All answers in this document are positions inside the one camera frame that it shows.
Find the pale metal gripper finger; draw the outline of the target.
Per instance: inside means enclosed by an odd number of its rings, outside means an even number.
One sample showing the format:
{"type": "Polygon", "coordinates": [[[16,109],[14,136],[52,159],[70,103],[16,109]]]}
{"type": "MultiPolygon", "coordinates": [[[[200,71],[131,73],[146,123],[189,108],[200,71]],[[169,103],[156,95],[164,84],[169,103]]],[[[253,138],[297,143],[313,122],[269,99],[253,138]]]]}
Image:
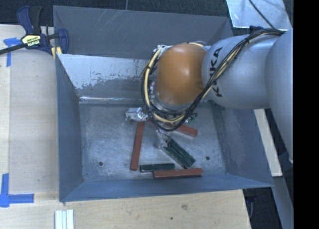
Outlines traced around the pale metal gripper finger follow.
{"type": "Polygon", "coordinates": [[[148,114],[144,112],[142,107],[129,108],[126,112],[126,121],[142,122],[148,120],[148,114]]]}
{"type": "Polygon", "coordinates": [[[157,129],[156,130],[156,138],[155,141],[153,143],[153,146],[155,148],[162,148],[162,147],[168,147],[169,146],[169,142],[171,139],[171,135],[161,129],[157,129]]]}

